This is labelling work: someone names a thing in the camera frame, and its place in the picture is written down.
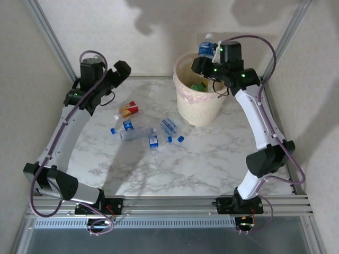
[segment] water bottle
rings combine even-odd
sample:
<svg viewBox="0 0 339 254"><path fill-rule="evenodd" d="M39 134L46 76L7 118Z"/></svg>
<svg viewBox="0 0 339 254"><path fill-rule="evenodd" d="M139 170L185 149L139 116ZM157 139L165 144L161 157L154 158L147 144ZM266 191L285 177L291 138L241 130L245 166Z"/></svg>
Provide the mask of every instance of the water bottle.
<svg viewBox="0 0 339 254"><path fill-rule="evenodd" d="M161 128L166 132L166 134L172 138L176 138L181 143L184 141L185 137L180 135L179 127L174 123L169 117L161 121Z"/></svg>
<svg viewBox="0 0 339 254"><path fill-rule="evenodd" d="M163 147L167 143L172 143L171 137L164 137L162 135L152 135L147 138L141 139L141 145L148 147L150 149L156 149L158 147Z"/></svg>
<svg viewBox="0 0 339 254"><path fill-rule="evenodd" d="M214 52L213 52L213 34L208 33L206 34L205 41L203 41L199 46L198 57L207 57L213 59Z"/></svg>
<svg viewBox="0 0 339 254"><path fill-rule="evenodd" d="M122 141L131 141L140 139L142 137L154 136L157 134L157 130L152 127L142 127L133 130L125 131L125 129L119 129L116 131L114 128L111 129L112 134L118 133Z"/></svg>
<svg viewBox="0 0 339 254"><path fill-rule="evenodd" d="M122 122L122 124L118 124L116 130L134 130L137 128L141 128L141 127L145 127L148 124L145 124L142 122L142 120L140 118L133 118L133 119L128 119Z"/></svg>

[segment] bottle label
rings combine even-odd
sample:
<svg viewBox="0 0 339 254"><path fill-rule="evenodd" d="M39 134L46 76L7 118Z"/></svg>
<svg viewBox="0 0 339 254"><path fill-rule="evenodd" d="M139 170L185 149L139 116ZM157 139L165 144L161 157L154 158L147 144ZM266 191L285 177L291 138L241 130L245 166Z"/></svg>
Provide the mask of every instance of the bottle label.
<svg viewBox="0 0 339 254"><path fill-rule="evenodd" d="M176 125L175 125L175 123L171 120L171 119L169 119L169 118L166 118L168 121L169 121L169 123L171 124L171 125L173 125L175 128L177 127Z"/></svg>
<svg viewBox="0 0 339 254"><path fill-rule="evenodd" d="M158 142L158 137L157 136L149 136L149 147L154 148L154 147L159 147L159 142Z"/></svg>
<svg viewBox="0 0 339 254"><path fill-rule="evenodd" d="M123 124L123 127L125 128L125 131L134 129L131 120L123 121L122 124Z"/></svg>
<svg viewBox="0 0 339 254"><path fill-rule="evenodd" d="M204 41L203 43L201 43L199 46L198 55L200 54L213 56L213 43L208 41Z"/></svg>
<svg viewBox="0 0 339 254"><path fill-rule="evenodd" d="M119 108L119 112L122 113L122 111L127 110L130 107L136 106L136 103L134 101L131 101L129 104L126 104Z"/></svg>
<svg viewBox="0 0 339 254"><path fill-rule="evenodd" d="M163 119L162 123L161 123L161 127L164 129L164 131L167 133L167 135L172 136L172 135L176 134L176 131L174 130L176 125L175 124L170 125L167 122L167 120L169 120L171 122L171 119L169 119L169 118Z"/></svg>

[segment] white wall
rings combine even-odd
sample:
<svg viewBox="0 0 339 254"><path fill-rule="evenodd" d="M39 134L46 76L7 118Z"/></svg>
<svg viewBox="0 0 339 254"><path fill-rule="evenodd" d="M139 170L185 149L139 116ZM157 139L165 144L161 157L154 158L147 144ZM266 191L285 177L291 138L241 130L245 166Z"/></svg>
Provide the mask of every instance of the white wall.
<svg viewBox="0 0 339 254"><path fill-rule="evenodd" d="M339 253L339 2L313 1L270 83L328 253Z"/></svg>
<svg viewBox="0 0 339 254"><path fill-rule="evenodd" d="M0 253L9 253L28 203L22 170L47 144L70 88L22 0L0 8Z"/></svg>
<svg viewBox="0 0 339 254"><path fill-rule="evenodd" d="M112 65L125 60L133 75L172 75L175 60L198 50L206 33L217 40L251 33L274 45L299 0L39 0L78 73L86 49ZM261 41L241 40L245 65L261 74L271 57Z"/></svg>

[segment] crushed plastic bottle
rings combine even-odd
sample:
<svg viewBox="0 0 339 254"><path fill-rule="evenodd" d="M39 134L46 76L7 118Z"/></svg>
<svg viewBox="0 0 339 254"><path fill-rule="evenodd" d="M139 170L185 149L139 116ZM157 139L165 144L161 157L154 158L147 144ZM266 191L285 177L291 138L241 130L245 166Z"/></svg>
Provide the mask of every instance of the crushed plastic bottle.
<svg viewBox="0 0 339 254"><path fill-rule="evenodd" d="M201 82L201 83L197 83L197 84L193 84L192 86L190 86L191 89L199 91L199 92L205 92L206 91L206 85Z"/></svg>
<svg viewBox="0 0 339 254"><path fill-rule="evenodd" d="M118 131L116 131L115 128L112 128L111 133L119 134L122 141L131 141L135 139L140 139L142 137L156 135L157 130L152 127L141 127L129 131L125 131L125 129L119 129Z"/></svg>
<svg viewBox="0 0 339 254"><path fill-rule="evenodd" d="M172 143L172 137L164 137L162 135L152 135L141 139L141 145L150 149L163 147L168 143Z"/></svg>
<svg viewBox="0 0 339 254"><path fill-rule="evenodd" d="M118 124L116 130L125 130L125 131L129 131L129 130L134 130L137 128L142 128L147 126L148 124L145 124L144 121L141 118L132 118L132 119L128 119L123 121L122 123Z"/></svg>
<svg viewBox="0 0 339 254"><path fill-rule="evenodd" d="M185 137L180 135L179 127L174 123L169 117L161 121L161 128L166 132L166 134L172 138L177 138L179 142L184 141Z"/></svg>

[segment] blue bottle cap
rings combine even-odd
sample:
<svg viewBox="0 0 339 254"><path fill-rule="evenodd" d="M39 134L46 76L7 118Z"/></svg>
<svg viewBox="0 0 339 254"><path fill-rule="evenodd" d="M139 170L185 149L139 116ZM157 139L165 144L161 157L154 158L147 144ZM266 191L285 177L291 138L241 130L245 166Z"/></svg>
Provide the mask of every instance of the blue bottle cap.
<svg viewBox="0 0 339 254"><path fill-rule="evenodd" d="M183 136L180 136L179 138L178 138L178 141L181 143L182 141L184 141L184 137Z"/></svg>

